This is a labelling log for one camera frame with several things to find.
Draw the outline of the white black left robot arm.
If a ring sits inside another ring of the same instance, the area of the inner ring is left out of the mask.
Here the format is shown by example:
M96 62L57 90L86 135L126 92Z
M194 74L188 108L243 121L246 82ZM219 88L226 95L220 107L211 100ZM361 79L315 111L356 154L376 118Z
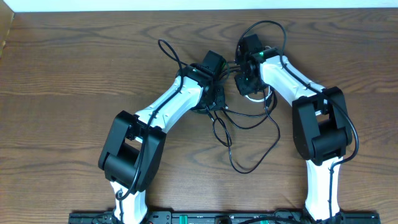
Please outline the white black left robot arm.
M145 219L146 188L159 169L167 133L189 110L207 113L224 106L220 78L226 65L210 50L202 63L182 66L173 85L148 107L114 118L98 161L115 193L113 223Z

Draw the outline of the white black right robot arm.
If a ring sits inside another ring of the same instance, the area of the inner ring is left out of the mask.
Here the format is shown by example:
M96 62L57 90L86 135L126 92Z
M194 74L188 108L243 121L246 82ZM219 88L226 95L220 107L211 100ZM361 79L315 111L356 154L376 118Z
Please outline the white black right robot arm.
M241 95L269 87L292 108L293 140L307 165L305 210L312 222L337 222L338 174L352 142L343 92L312 82L278 48L265 48L256 34L239 40L235 79Z

